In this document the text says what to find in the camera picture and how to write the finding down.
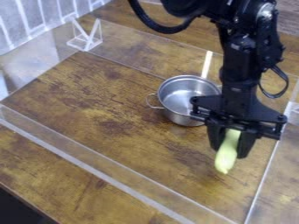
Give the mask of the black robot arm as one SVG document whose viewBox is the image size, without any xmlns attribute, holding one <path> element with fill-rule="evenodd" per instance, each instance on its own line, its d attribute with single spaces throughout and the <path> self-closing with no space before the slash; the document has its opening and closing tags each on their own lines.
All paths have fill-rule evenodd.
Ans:
<svg viewBox="0 0 299 224">
<path fill-rule="evenodd" d="M 191 98 L 191 117 L 207 125 L 210 146 L 221 148 L 225 131 L 241 132 L 238 157 L 246 158 L 261 137 L 279 139 L 287 118 L 258 99 L 263 91 L 262 74 L 271 70 L 289 77 L 277 64 L 283 59 L 277 22 L 277 0 L 162 0 L 166 11 L 185 18 L 181 32 L 201 16 L 210 18 L 219 30 L 223 66 L 219 71 L 222 92 Z"/>
</svg>

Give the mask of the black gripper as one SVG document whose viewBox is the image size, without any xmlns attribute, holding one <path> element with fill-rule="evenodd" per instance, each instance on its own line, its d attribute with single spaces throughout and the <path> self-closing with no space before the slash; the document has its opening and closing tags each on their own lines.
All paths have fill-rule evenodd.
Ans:
<svg viewBox="0 0 299 224">
<path fill-rule="evenodd" d="M 261 137 L 281 139 L 287 117 L 266 106 L 258 98 L 226 99 L 222 94 L 191 98 L 191 118 L 205 122 L 210 147 L 218 151 L 226 137 L 226 129 L 242 131 L 238 139 L 238 158 L 246 158 Z"/>
</svg>

